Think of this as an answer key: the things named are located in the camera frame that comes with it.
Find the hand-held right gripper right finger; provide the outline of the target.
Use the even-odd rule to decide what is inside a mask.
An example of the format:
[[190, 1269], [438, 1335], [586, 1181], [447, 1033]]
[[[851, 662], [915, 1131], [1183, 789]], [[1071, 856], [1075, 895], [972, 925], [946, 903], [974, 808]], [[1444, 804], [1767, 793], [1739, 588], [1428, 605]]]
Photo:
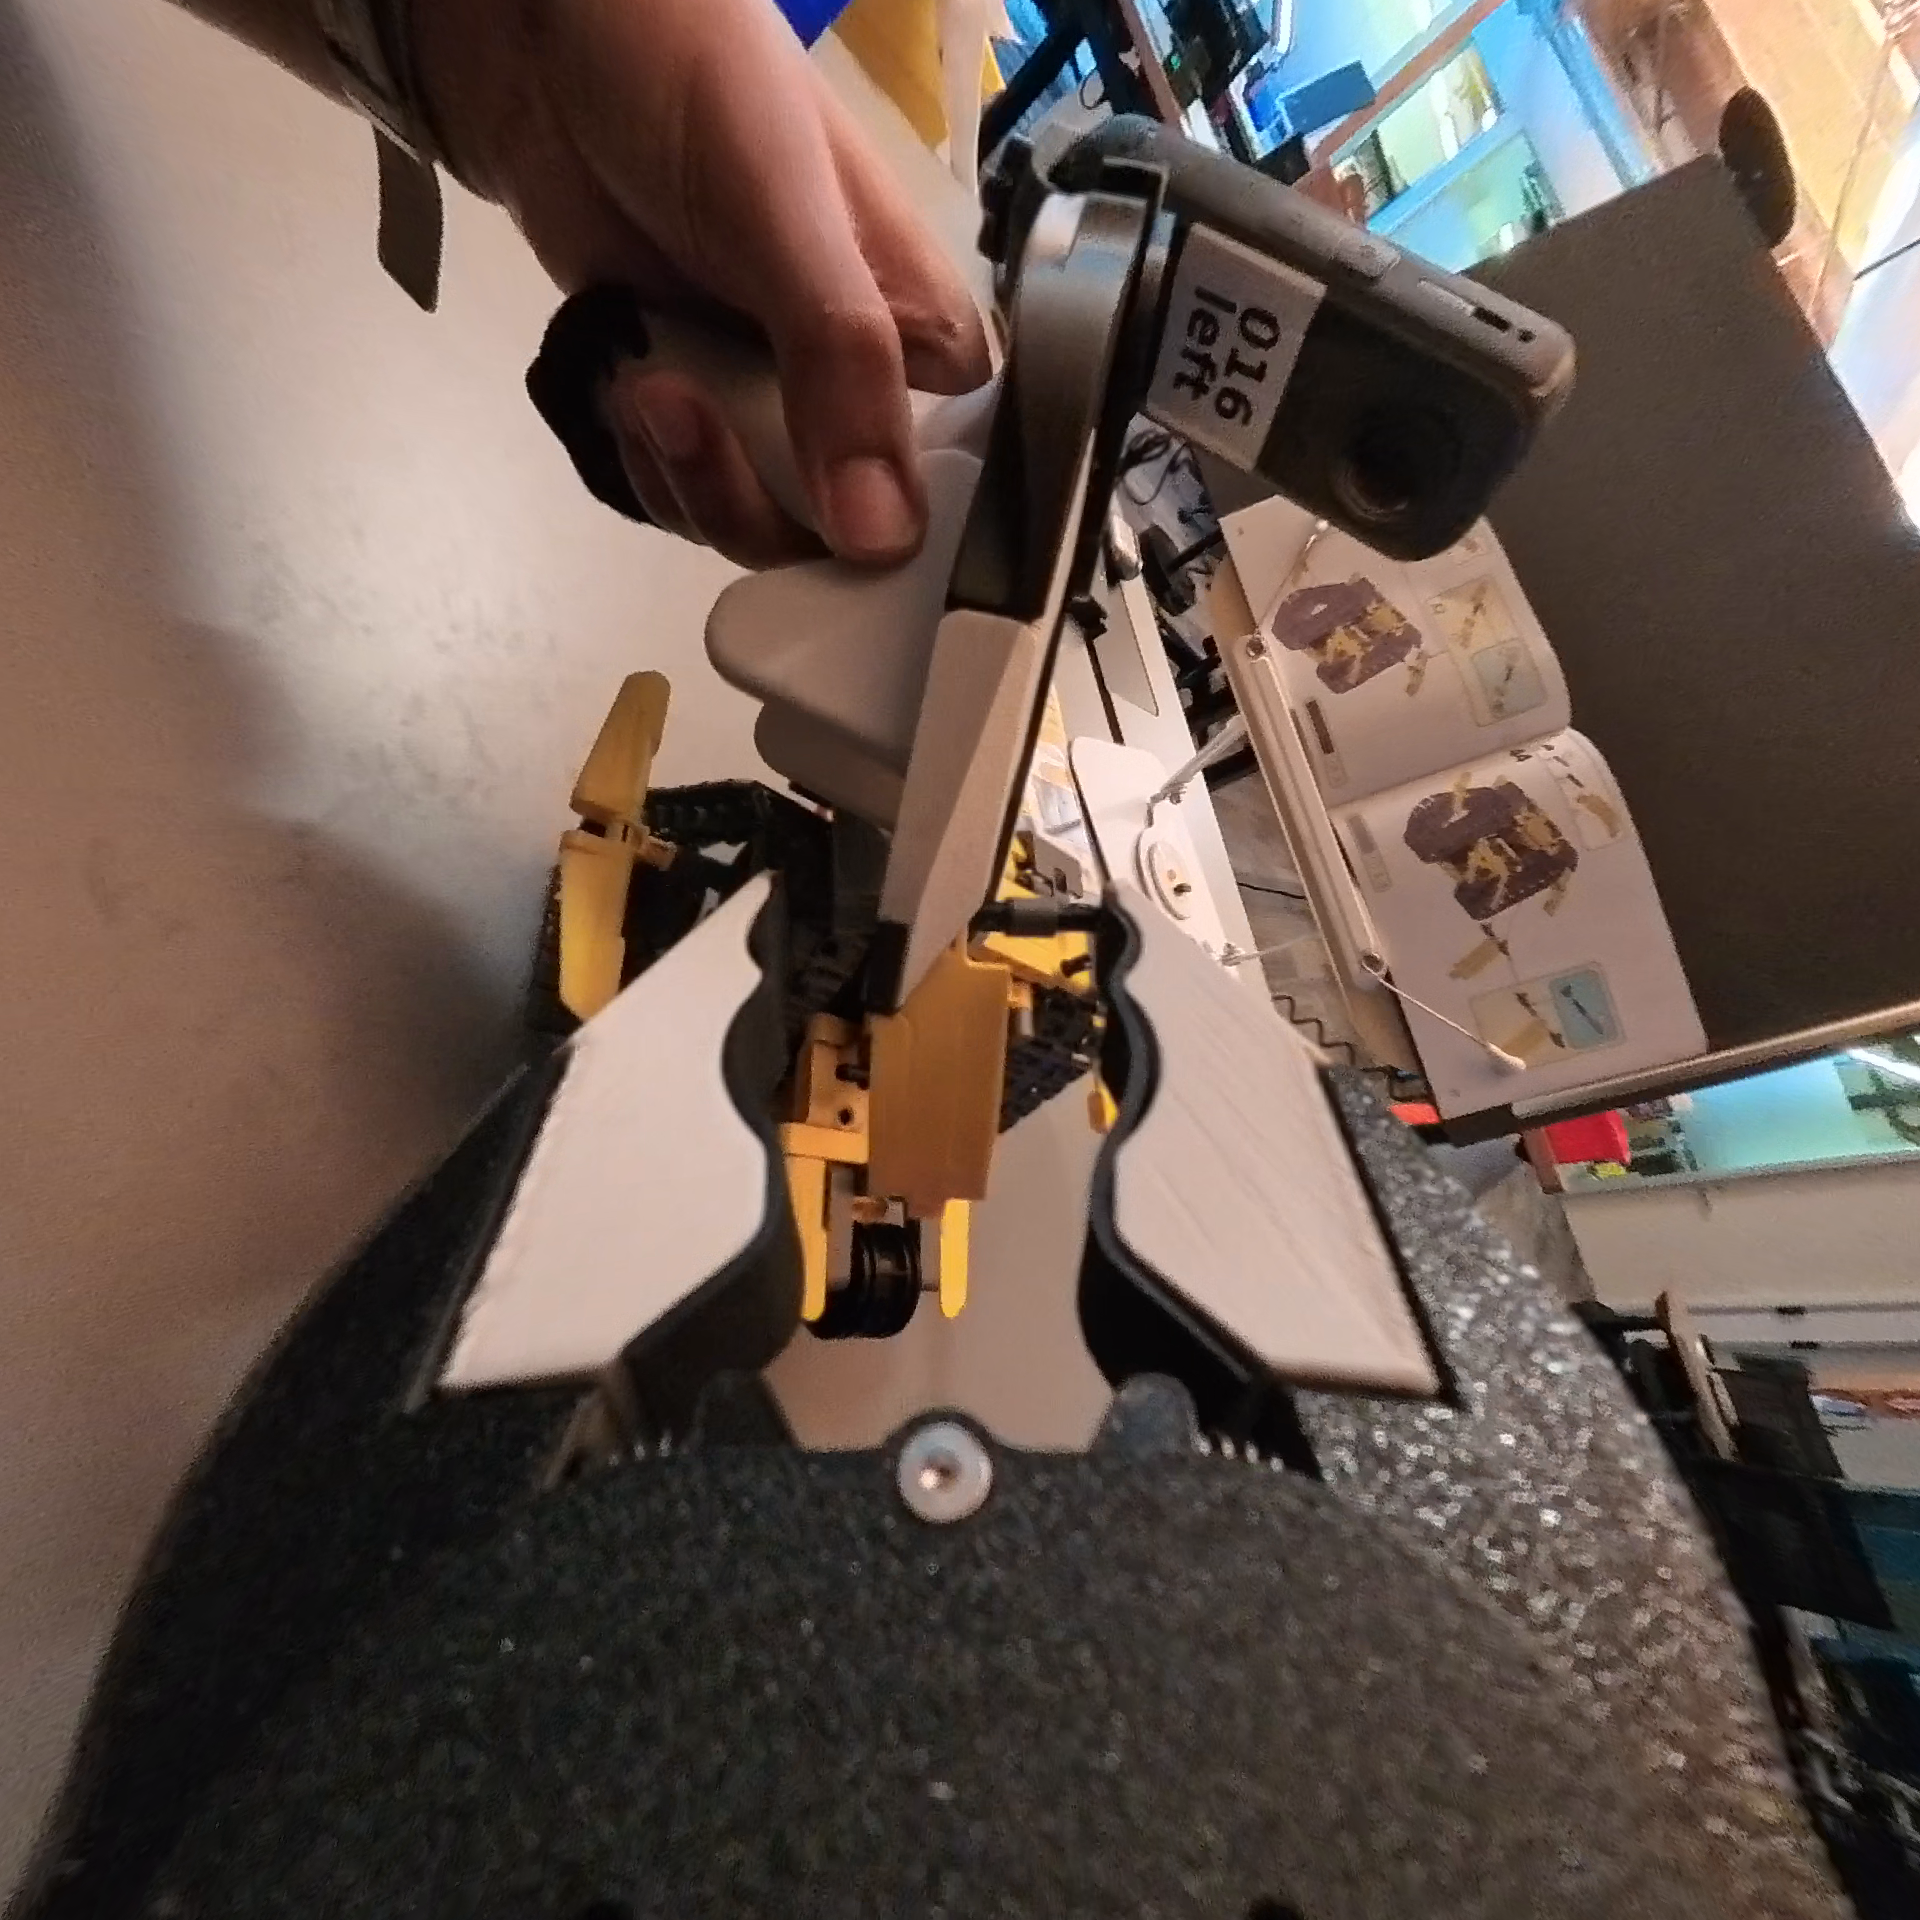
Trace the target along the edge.
[[1294, 1392], [1439, 1401], [1439, 1357], [1331, 1067], [1145, 888], [1095, 927], [1097, 1085], [1078, 1321], [1104, 1382], [1200, 1429], [1296, 1429]]

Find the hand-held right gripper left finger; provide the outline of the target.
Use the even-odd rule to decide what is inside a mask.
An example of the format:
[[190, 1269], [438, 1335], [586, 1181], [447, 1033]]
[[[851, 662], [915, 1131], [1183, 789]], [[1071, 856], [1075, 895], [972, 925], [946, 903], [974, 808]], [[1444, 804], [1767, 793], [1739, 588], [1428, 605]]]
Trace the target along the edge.
[[438, 1389], [609, 1382], [646, 1446], [801, 1326], [777, 1142], [787, 903], [750, 877], [592, 1015], [481, 1230]]

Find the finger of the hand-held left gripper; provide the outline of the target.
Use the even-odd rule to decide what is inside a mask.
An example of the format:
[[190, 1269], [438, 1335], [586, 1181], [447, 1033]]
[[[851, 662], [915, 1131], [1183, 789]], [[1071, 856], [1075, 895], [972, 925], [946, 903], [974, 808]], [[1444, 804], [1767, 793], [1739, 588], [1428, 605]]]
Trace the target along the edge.
[[871, 942], [871, 1007], [902, 1011], [992, 897], [1064, 614], [960, 608], [936, 630]]

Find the yellow brick toy vehicle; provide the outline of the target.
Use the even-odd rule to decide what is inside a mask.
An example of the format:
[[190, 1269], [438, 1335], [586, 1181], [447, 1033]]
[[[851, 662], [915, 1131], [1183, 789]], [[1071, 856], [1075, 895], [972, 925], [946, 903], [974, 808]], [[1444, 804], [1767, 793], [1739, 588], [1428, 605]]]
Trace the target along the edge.
[[1102, 1012], [1082, 927], [1006, 925], [1036, 905], [1011, 854], [995, 911], [895, 1015], [865, 1001], [886, 831], [759, 782], [658, 785], [670, 684], [630, 673], [571, 789], [526, 991], [538, 1049], [567, 1040], [747, 879], [787, 911], [780, 1142], [803, 1251], [803, 1324], [881, 1340], [923, 1297], [970, 1301], [972, 1206], [1001, 1133], [1088, 1073]]

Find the person's left hand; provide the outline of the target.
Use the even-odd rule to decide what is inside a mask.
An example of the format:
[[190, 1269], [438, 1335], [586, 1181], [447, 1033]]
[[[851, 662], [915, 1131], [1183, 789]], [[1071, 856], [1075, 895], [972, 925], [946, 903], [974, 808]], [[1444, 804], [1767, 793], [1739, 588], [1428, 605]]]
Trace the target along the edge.
[[928, 516], [911, 393], [980, 385], [987, 333], [777, 6], [422, 3], [411, 45], [451, 168], [564, 295], [727, 309], [774, 355], [807, 515], [702, 382], [627, 365], [603, 406], [641, 515], [750, 569], [907, 559]]

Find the white book stand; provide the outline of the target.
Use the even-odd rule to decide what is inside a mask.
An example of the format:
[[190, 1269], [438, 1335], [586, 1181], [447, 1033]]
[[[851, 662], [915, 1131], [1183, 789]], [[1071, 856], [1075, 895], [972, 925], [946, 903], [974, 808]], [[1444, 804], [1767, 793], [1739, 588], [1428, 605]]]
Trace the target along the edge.
[[[1426, 1015], [1444, 1037], [1465, 1040], [1470, 1062], [1514, 1092], [1526, 1062], [1439, 1015], [1441, 988], [1417, 988], [1412, 935], [1386, 935], [1386, 911], [1361, 888], [1361, 856], [1336, 831], [1336, 811], [1390, 785], [1436, 775], [1490, 744], [1475, 727], [1468, 655], [1428, 609], [1442, 590], [1465, 585], [1495, 609], [1520, 614], [1520, 657], [1540, 638], [1492, 529], [1481, 521], [1426, 561], [1394, 561], [1323, 521], [1282, 566], [1258, 529], [1264, 512], [1228, 516], [1231, 557], [1214, 577], [1209, 609], [1238, 703], [1228, 752], [1255, 752], [1255, 768], [1282, 815], [1308, 905], [1338, 966], [1359, 977], [1361, 1012], [1403, 1022]], [[1142, 752], [1079, 736], [1071, 752], [1083, 815], [1112, 885], [1145, 900], [1150, 929], [1183, 932], [1212, 964], [1214, 999], [1250, 1030], [1288, 1030], [1312, 1065], [1332, 1065], [1336, 1040], [1271, 999], [1264, 960], [1231, 948], [1209, 897], [1169, 905], [1156, 877], [1161, 851], [1188, 851], [1187, 801], [1161, 798], [1169, 775]]]

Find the open instruction booklet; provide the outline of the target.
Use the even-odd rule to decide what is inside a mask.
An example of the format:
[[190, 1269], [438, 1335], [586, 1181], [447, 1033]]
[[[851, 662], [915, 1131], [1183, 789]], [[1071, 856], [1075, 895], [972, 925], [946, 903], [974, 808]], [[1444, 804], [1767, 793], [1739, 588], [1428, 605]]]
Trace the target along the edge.
[[1442, 1120], [1548, 1112], [1708, 1052], [1626, 793], [1492, 525], [1393, 559], [1286, 500], [1222, 521], [1222, 643], [1351, 1007]]

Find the dark grey board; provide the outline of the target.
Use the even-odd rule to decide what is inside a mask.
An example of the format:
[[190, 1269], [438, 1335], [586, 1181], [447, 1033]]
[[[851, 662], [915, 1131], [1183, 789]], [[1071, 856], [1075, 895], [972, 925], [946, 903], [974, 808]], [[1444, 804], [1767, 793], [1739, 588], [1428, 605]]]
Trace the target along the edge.
[[1575, 340], [1495, 532], [1622, 782], [1689, 1055], [1516, 1101], [1568, 1117], [1915, 1029], [1915, 527], [1718, 157], [1475, 278]]

